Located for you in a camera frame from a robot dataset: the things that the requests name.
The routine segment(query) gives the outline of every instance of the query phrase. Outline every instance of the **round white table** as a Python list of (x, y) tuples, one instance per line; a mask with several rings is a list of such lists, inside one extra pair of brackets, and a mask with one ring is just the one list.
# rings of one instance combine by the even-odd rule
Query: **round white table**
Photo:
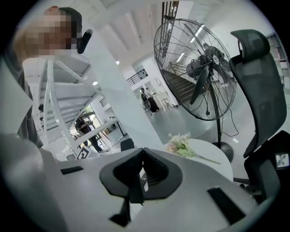
[[(167, 145), (164, 145), (164, 151), (167, 151)], [(197, 154), (203, 156), (204, 158), (214, 160), (219, 162), (220, 164), (216, 164), (210, 161), (206, 161), (204, 159), (196, 158), (196, 157), (189, 157), (184, 159), (190, 159), (197, 161), (199, 163), (205, 164), (213, 169), (215, 169), (219, 174), (223, 175), (230, 181), (233, 181), (233, 173), (232, 173), (232, 166), (230, 161), (227, 159), (226, 155), (215, 145), (203, 141), (203, 140), (196, 140), (190, 139), (188, 141), (189, 147), (194, 150)]]

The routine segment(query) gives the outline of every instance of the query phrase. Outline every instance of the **fan grille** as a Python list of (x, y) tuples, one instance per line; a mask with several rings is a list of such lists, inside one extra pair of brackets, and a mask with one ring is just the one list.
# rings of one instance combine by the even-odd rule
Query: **fan grille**
[[(210, 49), (204, 49), (204, 43)], [(155, 34), (154, 52), (165, 82), (188, 112), (196, 118), (212, 121), (228, 111), (236, 93), (236, 82), (228, 64), (230, 56), (203, 24), (187, 19), (167, 21)], [(199, 74), (207, 63), (215, 65), (212, 75), (191, 105), (189, 102)], [(213, 100), (217, 102), (217, 112)]]

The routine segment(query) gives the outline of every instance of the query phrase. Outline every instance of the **fan stand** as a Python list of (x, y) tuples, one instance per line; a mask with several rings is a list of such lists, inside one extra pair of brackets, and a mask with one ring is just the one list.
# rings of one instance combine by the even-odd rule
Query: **fan stand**
[[(211, 70), (208, 74), (209, 78), (211, 77), (212, 72), (213, 72), (213, 68), (211, 67)], [(228, 160), (231, 163), (233, 158), (234, 158), (234, 149), (228, 143), (222, 142), (221, 120), (220, 120), (220, 116), (218, 113), (217, 99), (216, 99), (216, 96), (214, 94), (214, 90), (213, 90), (211, 83), (209, 84), (208, 88), (209, 88), (211, 98), (213, 100), (213, 108), (214, 108), (214, 112), (215, 112), (216, 118), (217, 118), (217, 142), (214, 142), (213, 144), (215, 146), (217, 146), (220, 150), (222, 150), (222, 152), (226, 155), (226, 157), (228, 158)]]

